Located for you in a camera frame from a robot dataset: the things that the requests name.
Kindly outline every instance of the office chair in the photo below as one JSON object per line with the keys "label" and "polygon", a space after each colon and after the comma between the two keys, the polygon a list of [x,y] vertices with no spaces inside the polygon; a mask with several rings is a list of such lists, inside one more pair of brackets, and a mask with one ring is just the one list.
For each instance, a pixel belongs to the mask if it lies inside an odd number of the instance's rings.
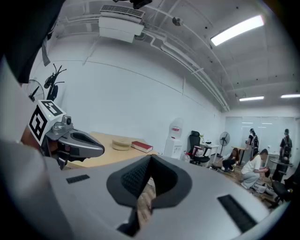
{"label": "office chair", "polygon": [[300,163],[298,164],[298,167],[295,171],[295,173],[289,177],[288,179],[284,180],[285,183],[281,183],[278,181],[274,181],[271,178],[272,181],[272,187],[274,192],[277,194],[277,197],[275,198],[275,201],[271,201],[269,199],[264,199],[263,201],[266,201],[268,203],[271,203],[272,205],[269,207],[269,209],[273,209],[278,206],[280,201],[290,201],[293,199],[293,193],[294,191],[299,191],[300,188]]}
{"label": "office chair", "polygon": [[195,151],[193,154],[194,147],[200,146],[200,133],[196,131],[192,131],[191,135],[189,136],[189,142],[191,144],[191,149],[189,151],[189,153],[191,154],[191,160],[189,162],[195,165],[200,165],[201,163],[207,163],[210,160],[209,157],[205,156],[207,152],[207,148],[204,148],[203,157],[196,157],[195,154],[197,151]]}

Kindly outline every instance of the floor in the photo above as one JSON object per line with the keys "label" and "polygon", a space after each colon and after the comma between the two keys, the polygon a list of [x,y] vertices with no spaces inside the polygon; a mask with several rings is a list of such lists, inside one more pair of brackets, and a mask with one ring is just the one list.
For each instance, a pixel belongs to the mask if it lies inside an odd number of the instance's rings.
{"label": "floor", "polygon": [[[211,157],[209,165],[212,164],[213,158],[214,158],[214,156]],[[216,166],[221,166],[222,165],[222,162],[219,161],[218,157],[216,158],[215,165]],[[233,182],[235,182],[236,184],[238,184],[240,186],[240,183],[241,183],[241,173],[240,173],[240,171],[241,171],[242,167],[243,167],[242,165],[237,165],[234,169],[234,172],[225,172],[225,173],[220,173],[220,174],[223,174],[225,177],[229,178],[230,180],[232,180]],[[264,173],[260,174],[260,180],[271,185],[270,178],[266,178],[264,176]],[[273,196],[270,196],[266,193],[259,194],[253,189],[249,189],[249,190],[245,189],[245,191],[250,192],[251,194],[253,194],[255,197],[257,197],[262,202],[263,202],[263,199],[265,199],[265,198],[270,199],[270,200],[274,199]],[[151,218],[151,213],[150,213],[151,200],[154,199],[155,197],[156,197],[155,187],[147,184],[145,189],[143,190],[141,196],[139,197],[139,199],[137,201],[137,209],[138,209],[137,214],[138,214],[139,223],[140,223],[141,228]],[[269,206],[269,204],[267,202],[263,202],[263,203],[267,207]]]}

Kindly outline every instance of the ceiling light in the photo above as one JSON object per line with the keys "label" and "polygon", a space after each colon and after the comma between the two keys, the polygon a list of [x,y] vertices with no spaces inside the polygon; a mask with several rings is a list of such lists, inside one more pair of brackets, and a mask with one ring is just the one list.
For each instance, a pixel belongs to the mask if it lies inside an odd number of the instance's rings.
{"label": "ceiling light", "polygon": [[243,101],[251,101],[251,100],[260,100],[260,99],[264,99],[264,96],[260,96],[260,97],[245,97],[245,98],[240,98],[240,102],[243,102]]}
{"label": "ceiling light", "polygon": [[281,98],[300,98],[300,94],[285,94]]}
{"label": "ceiling light", "polygon": [[211,41],[215,46],[218,46],[219,44],[243,33],[247,32],[251,29],[263,26],[263,18],[262,16],[258,15],[252,18],[249,18],[243,22],[240,22],[233,27],[221,32],[220,34],[216,35],[215,37],[211,38]]}

